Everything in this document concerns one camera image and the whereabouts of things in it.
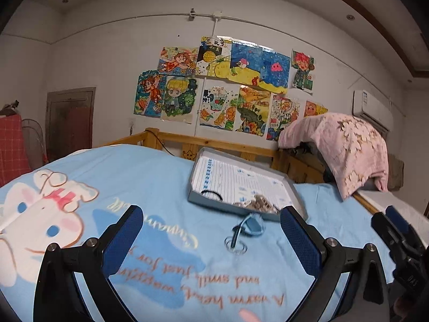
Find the blue kids smartwatch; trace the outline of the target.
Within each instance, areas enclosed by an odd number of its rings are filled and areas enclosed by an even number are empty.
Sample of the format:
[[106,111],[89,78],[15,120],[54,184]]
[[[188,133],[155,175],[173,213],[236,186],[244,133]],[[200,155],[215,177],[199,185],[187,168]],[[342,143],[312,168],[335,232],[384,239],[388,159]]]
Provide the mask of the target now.
[[260,214],[251,213],[236,225],[233,231],[232,241],[236,242],[242,233],[250,237],[261,236],[265,232],[265,224]]

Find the light blue cartoon bedsheet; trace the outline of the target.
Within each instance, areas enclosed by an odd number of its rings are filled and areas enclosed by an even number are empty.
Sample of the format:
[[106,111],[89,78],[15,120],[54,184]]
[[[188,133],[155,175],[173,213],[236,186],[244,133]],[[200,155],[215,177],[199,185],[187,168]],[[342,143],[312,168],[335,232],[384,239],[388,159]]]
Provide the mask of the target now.
[[225,246],[240,217],[188,201],[193,164],[164,152],[118,145],[73,153],[1,189],[1,292],[23,321],[50,243],[79,246],[129,206],[144,225],[115,289],[139,321],[285,321],[313,279],[277,222]]

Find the red checked cloth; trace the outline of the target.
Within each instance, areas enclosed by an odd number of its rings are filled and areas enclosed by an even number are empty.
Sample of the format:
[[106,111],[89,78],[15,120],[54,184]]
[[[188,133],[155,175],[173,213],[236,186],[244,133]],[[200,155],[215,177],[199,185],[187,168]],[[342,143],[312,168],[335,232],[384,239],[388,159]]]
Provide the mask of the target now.
[[22,119],[19,114],[1,117],[0,153],[0,186],[31,171],[25,151]]

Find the colourful doodle drawing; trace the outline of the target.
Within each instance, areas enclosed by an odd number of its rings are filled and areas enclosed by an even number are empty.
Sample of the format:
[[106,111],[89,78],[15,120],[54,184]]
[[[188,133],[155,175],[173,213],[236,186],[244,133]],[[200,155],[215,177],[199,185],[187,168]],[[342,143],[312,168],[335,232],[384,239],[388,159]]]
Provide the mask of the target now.
[[299,117],[299,100],[275,94],[272,99],[266,140],[277,141],[280,133]]

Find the orange fish drawing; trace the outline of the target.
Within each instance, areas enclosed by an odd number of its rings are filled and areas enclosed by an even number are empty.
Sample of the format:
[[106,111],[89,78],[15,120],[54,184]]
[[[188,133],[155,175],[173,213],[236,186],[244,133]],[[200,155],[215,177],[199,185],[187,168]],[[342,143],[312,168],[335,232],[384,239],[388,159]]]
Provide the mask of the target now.
[[328,112],[328,109],[320,104],[316,104],[309,100],[305,103],[304,117],[323,115]]

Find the brown wooden door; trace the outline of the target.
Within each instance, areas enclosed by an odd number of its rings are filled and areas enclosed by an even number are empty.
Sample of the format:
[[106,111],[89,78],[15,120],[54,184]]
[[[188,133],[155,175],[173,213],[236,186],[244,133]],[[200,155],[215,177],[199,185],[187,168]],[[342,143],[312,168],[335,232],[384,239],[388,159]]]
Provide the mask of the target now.
[[92,147],[96,88],[83,87],[47,94],[46,150],[49,161]]

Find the landscape dinosaur drawing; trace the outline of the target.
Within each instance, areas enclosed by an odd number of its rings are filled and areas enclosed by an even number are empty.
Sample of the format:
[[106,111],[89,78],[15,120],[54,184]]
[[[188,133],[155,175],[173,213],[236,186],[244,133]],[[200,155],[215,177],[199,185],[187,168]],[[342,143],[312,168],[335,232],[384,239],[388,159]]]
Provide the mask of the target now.
[[267,126],[270,103],[269,91],[241,85],[236,106],[236,131],[262,137]]

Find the white air conditioner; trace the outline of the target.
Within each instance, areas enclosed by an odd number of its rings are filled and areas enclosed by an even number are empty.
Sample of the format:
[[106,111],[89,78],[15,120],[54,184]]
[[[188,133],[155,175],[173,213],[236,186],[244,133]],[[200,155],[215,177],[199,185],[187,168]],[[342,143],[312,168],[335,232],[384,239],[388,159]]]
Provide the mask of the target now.
[[375,124],[386,132],[393,131],[393,114],[389,108],[366,90],[353,92],[353,115]]

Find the orange hair character drawing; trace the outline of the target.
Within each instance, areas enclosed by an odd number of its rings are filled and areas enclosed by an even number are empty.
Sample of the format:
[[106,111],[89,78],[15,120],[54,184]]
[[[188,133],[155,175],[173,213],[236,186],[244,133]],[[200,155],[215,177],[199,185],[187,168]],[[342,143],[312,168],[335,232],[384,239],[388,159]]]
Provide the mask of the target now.
[[160,119],[167,77],[157,71],[144,71],[138,77],[134,114]]

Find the turtle and fish drawing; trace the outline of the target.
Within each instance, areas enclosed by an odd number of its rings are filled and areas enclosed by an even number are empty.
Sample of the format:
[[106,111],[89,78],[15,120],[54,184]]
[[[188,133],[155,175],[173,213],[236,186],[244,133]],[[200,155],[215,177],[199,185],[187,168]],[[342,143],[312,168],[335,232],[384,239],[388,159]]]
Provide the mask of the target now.
[[232,131],[236,121],[240,86],[207,79],[204,82],[199,124]]

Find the blond character drawing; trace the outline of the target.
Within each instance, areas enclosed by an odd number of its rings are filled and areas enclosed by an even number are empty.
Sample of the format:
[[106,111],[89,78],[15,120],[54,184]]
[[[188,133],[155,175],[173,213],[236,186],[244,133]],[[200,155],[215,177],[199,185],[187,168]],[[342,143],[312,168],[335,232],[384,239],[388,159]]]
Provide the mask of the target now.
[[184,76],[168,76],[167,84],[164,86],[161,119],[191,124],[197,91],[197,79]]

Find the red hair character drawing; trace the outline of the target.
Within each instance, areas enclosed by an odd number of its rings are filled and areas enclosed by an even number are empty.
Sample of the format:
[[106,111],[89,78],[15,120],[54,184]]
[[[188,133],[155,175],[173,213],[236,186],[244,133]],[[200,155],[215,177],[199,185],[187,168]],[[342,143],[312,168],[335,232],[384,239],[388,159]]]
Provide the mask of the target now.
[[303,52],[292,50],[291,68],[295,70],[291,85],[309,94],[313,93],[315,59]]

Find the mermaid girl drawing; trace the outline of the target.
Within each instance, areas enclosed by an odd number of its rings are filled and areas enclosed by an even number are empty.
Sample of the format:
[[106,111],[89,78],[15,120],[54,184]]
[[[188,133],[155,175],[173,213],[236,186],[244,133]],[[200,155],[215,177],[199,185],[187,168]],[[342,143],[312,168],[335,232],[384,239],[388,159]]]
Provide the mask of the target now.
[[164,47],[159,57],[158,72],[168,76],[193,76],[197,57],[198,48]]

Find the yellow moon drawing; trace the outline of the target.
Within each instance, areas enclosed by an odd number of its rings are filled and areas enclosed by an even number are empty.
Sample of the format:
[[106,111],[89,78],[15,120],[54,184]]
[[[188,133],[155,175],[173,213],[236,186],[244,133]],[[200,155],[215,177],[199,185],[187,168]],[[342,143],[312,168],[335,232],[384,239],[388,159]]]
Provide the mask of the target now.
[[226,79],[230,73],[232,39],[203,36],[196,61],[196,75]]

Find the wooden bed frame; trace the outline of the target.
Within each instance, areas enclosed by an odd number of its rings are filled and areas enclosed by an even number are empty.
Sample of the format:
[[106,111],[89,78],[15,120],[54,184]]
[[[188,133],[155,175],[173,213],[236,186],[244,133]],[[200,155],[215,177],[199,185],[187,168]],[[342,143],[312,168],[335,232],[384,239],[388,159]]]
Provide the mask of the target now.
[[251,162],[255,162],[259,157],[269,158],[271,169],[287,174],[292,181],[297,183],[316,184],[323,182],[324,167],[317,157],[311,154],[295,156],[288,150],[276,151],[243,143],[173,134],[156,128],[148,128],[138,134],[107,142],[105,145],[128,144],[166,150],[166,144],[171,142],[181,145],[180,157],[183,159],[193,161],[202,148],[213,148],[218,151],[237,153],[242,159]]

